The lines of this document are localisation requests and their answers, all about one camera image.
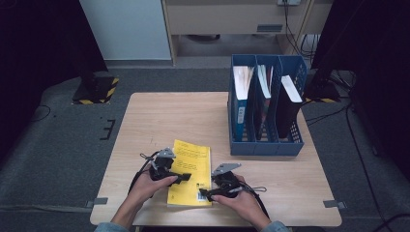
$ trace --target human hand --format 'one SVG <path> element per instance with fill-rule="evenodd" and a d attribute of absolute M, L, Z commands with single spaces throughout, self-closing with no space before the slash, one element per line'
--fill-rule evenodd
<path fill-rule="evenodd" d="M 164 179 L 153 181 L 151 179 L 149 168 L 151 165 L 147 165 L 142 171 L 141 175 L 136 180 L 127 198 L 133 201 L 143 204 L 147 201 L 154 193 L 164 187 L 167 187 L 174 183 L 178 177 L 171 176 Z"/>
<path fill-rule="evenodd" d="M 245 182 L 243 176 L 235 176 L 240 182 Z M 247 191 L 240 191 L 235 198 L 213 195 L 212 199 L 234 210 L 239 217 L 252 224 L 258 231 L 271 223 L 268 217 L 263 213 L 255 197 Z"/>
<path fill-rule="evenodd" d="M 136 213 L 141 209 L 145 201 L 147 201 L 157 190 L 167 187 L 177 180 L 176 176 L 167 177 L 158 181 L 151 179 L 148 172 L 151 165 L 147 165 L 144 171 L 136 180 L 132 190 L 127 198 L 121 204 L 117 213 L 112 218 L 111 222 L 119 224 L 125 228 L 130 228 Z"/>

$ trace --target dark curtain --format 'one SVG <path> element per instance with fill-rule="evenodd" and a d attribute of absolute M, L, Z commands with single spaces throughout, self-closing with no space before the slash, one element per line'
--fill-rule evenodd
<path fill-rule="evenodd" d="M 61 38 L 70 38 L 90 72 L 107 70 L 78 1 L 0 1 L 1 163 L 29 124 L 43 91 L 79 76 Z"/>

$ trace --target yellow and black tape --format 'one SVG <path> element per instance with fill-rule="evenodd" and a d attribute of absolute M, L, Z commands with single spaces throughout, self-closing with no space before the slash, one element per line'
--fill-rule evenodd
<path fill-rule="evenodd" d="M 340 99 L 320 99 L 320 98 L 306 98 L 306 102 L 325 102 L 325 103 L 333 103 L 333 102 L 340 102 Z"/>
<path fill-rule="evenodd" d="M 112 95 L 114 94 L 115 88 L 117 87 L 119 78 L 113 78 L 112 83 L 110 88 L 108 89 L 106 93 L 106 97 L 104 99 L 99 99 L 99 100 L 89 100 L 89 99 L 83 99 L 83 100 L 78 100 L 74 101 L 74 104 L 93 104 L 93 103 L 107 103 L 109 100 L 111 100 Z"/>

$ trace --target yellow book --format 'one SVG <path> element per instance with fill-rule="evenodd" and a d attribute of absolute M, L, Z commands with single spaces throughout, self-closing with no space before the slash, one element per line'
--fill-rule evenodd
<path fill-rule="evenodd" d="M 212 206 L 199 189 L 211 189 L 211 148 L 175 139 L 172 172 L 190 173 L 190 179 L 168 190 L 168 205 Z"/>

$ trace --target gray carpet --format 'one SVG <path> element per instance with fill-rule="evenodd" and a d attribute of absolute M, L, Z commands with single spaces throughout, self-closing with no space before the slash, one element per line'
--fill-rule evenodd
<path fill-rule="evenodd" d="M 128 100 L 134 92 L 227 91 L 229 69 L 110 70 L 120 81 L 107 104 L 75 105 L 75 78 L 46 90 L 33 121 L 0 172 L 0 205 L 42 205 L 81 209 L 97 196 Z M 346 106 L 308 103 L 307 119 Z M 388 158 L 373 155 L 364 128 L 349 110 L 380 211 L 385 218 L 410 213 L 410 183 Z M 115 120 L 108 140 L 104 128 Z M 309 126 L 331 189 L 347 209 L 343 224 L 330 232 L 372 231 L 382 223 L 372 199 L 364 168 L 347 127 L 345 111 Z M 90 213 L 0 212 L 0 231 L 92 231 Z M 409 231 L 410 218 L 391 223 L 393 231 Z"/>

